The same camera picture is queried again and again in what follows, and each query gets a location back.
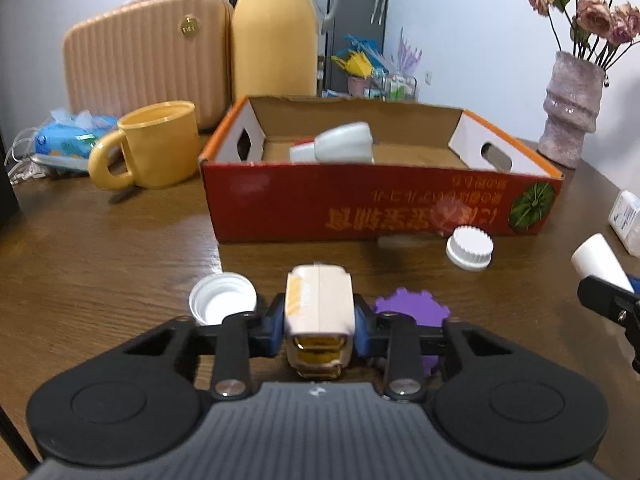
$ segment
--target white gear-shaped cap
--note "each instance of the white gear-shaped cap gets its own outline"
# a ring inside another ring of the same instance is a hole
[[[465,270],[483,270],[491,261],[494,241],[477,227],[460,226],[447,241],[449,260]]]

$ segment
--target pink rose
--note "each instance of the pink rose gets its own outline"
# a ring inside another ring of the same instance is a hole
[[[616,7],[615,11],[624,15],[632,36],[635,37],[636,34],[640,33],[640,9],[632,7],[631,4],[627,2],[626,4]]]
[[[611,11],[604,0],[578,0],[575,10],[578,25],[587,32],[607,38],[613,27]]]
[[[622,43],[631,43],[634,38],[633,33],[629,29],[626,16],[620,12],[620,8],[616,7],[611,15],[613,27],[607,36],[607,41],[613,46],[620,46]]]
[[[529,4],[540,16],[548,16],[549,15],[549,5],[551,5],[554,0],[529,0]]]

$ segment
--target gold emblem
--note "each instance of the gold emblem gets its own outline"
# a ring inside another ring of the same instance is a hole
[[[180,31],[185,38],[192,38],[199,29],[200,24],[194,16],[185,16],[180,22]]]

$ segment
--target red cardboard box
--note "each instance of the red cardboard box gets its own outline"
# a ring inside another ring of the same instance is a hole
[[[375,164],[291,164],[289,148],[369,123]],[[562,186],[549,161],[467,110],[361,99],[251,97],[207,143],[200,170],[220,242],[537,233]]]

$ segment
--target vase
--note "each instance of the vase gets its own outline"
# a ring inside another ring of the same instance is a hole
[[[567,168],[576,168],[584,136],[596,130],[605,73],[596,64],[567,52],[556,53],[543,108],[548,115],[538,151]]]

